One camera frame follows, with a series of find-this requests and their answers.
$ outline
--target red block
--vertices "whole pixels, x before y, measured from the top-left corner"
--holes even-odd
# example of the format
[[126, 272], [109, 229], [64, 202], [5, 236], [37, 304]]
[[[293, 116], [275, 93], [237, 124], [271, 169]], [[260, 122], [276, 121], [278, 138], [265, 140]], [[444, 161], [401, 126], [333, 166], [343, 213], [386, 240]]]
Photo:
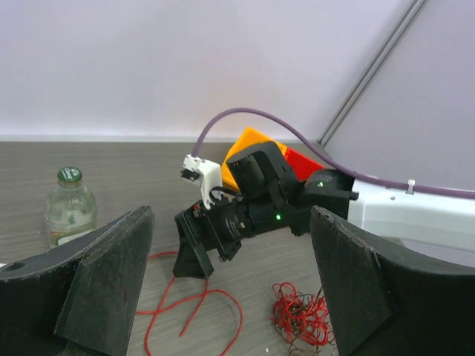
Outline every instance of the red block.
[[299, 180], [306, 180], [313, 172], [325, 168], [323, 165], [295, 150], [292, 150], [290, 147], [287, 147], [285, 159], [293, 168], [295, 175]]

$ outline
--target red cable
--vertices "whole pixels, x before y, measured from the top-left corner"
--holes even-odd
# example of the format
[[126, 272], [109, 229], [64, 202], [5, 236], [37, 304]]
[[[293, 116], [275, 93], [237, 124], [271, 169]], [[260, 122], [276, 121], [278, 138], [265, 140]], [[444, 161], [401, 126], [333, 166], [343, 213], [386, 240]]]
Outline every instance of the red cable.
[[[148, 258], [151, 260], [151, 259], [154, 259], [156, 257], [170, 256], [170, 255], [175, 255], [175, 254], [178, 254], [178, 252], [176, 252], [176, 251], [165, 251], [165, 252], [160, 252], [159, 254], [152, 254]], [[191, 316], [188, 318], [188, 321], [186, 322], [185, 326], [183, 327], [183, 330], [180, 333], [180, 337], [182, 337], [186, 333], [186, 331], [188, 330], [188, 327], [190, 326], [191, 322], [193, 321], [194, 316], [198, 313], [198, 310], [200, 310], [200, 307], [203, 305], [203, 302], [205, 301], [206, 296], [208, 294], [211, 294], [211, 293], [220, 293], [220, 294], [226, 295], [229, 299], [231, 299], [236, 304], [237, 308], [239, 309], [239, 315], [240, 315], [239, 327], [237, 328], [236, 335], [233, 337], [233, 339], [231, 340], [231, 343], [229, 343], [229, 345], [226, 347], [226, 349], [220, 355], [220, 356], [224, 356], [234, 346], [234, 344], [236, 343], [236, 340], [238, 339], [238, 337], [239, 337], [239, 335], [240, 335], [240, 333], [243, 329], [244, 312], [243, 312], [243, 309], [240, 306], [239, 302], [232, 295], [230, 295], [230, 293], [228, 293], [227, 291], [223, 291], [221, 289], [208, 289], [209, 281], [206, 280], [205, 281], [205, 290], [202, 293], [192, 295], [192, 296], [187, 297], [187, 298], [183, 298], [182, 300], [179, 300], [176, 303], [173, 303], [170, 306], [167, 306], [166, 308], [163, 308], [163, 304], [165, 303], [167, 295], [170, 292], [170, 289], [173, 286], [174, 281], [175, 281], [175, 277], [172, 277], [172, 279], [170, 280], [170, 282], [166, 286], [165, 292], [163, 293], [163, 296], [160, 299], [160, 302], [158, 304], [157, 309], [151, 310], [151, 311], [137, 311], [138, 315], [153, 315], [153, 317], [151, 319], [151, 322], [148, 324], [147, 332], [145, 333], [145, 339], [144, 339], [144, 343], [143, 343], [144, 347], [145, 347], [145, 352], [147, 352], [148, 356], [152, 356], [150, 348], [148, 347], [148, 339], [150, 338], [150, 333], [151, 333], [152, 329], [154, 328], [155, 321], [157, 321], [157, 318], [160, 314], [162, 314], [164, 312], [167, 312], [168, 310], [172, 310], [176, 306], [179, 306], [183, 303], [189, 302], [190, 300], [195, 300], [195, 299], [201, 298], [200, 302], [198, 303], [196, 308], [194, 308], [193, 313], [191, 313]]]
[[311, 346], [323, 346], [329, 342], [331, 329], [324, 297], [300, 294], [288, 282], [276, 283], [272, 290], [277, 302], [272, 308], [271, 320], [285, 332], [287, 343], [293, 344], [299, 339]]

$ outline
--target hole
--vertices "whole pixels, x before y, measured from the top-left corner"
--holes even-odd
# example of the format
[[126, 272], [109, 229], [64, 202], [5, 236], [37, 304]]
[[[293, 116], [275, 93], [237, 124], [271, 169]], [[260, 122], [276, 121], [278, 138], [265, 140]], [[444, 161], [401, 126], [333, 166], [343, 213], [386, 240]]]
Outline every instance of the hole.
[[9, 272], [9, 271], [16, 271], [17, 269], [21, 269], [24, 267], [23, 262], [14, 262], [4, 268], [0, 269], [0, 272]]

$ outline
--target glass bottle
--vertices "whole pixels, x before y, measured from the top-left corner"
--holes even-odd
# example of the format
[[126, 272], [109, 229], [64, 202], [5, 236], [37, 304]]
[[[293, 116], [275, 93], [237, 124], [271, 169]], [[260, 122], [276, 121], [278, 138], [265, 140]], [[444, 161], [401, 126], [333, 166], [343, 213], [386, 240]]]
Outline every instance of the glass bottle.
[[78, 168], [64, 167], [58, 172], [58, 185], [46, 200], [45, 217], [51, 247], [67, 243], [96, 228], [96, 198], [82, 184], [82, 173]]

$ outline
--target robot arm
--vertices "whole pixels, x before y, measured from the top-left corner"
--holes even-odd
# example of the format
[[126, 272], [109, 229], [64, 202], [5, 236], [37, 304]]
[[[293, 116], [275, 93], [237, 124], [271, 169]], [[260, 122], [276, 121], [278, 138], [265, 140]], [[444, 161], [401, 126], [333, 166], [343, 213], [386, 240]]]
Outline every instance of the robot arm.
[[[210, 195], [206, 174], [193, 176], [196, 170], [189, 166], [182, 171], [182, 178], [200, 179], [202, 200], [175, 217], [180, 237], [175, 277], [208, 278], [214, 269], [207, 251], [217, 249], [221, 261], [232, 260], [242, 239], [286, 227], [301, 236], [309, 232], [314, 205], [346, 219], [350, 201], [358, 199], [354, 179], [333, 169], [299, 181], [274, 142], [252, 145], [226, 164], [240, 189], [232, 199]], [[215, 186], [221, 188], [221, 181]]]
[[[279, 228], [290, 228], [296, 236], [308, 233], [314, 205], [423, 254], [455, 263], [461, 254], [475, 260], [473, 200], [414, 193], [411, 182], [406, 191], [380, 187], [335, 169], [316, 171], [301, 182], [274, 142], [250, 146], [227, 161], [240, 189], [228, 199], [221, 193], [219, 165], [196, 160], [194, 172], [201, 176], [195, 174], [193, 182], [200, 181], [202, 200], [175, 217], [180, 236], [176, 277], [209, 277], [214, 269], [207, 251], [217, 249], [221, 261], [232, 260], [244, 238]], [[212, 164], [214, 169], [203, 169]], [[187, 167], [182, 177], [190, 179], [193, 171]]]

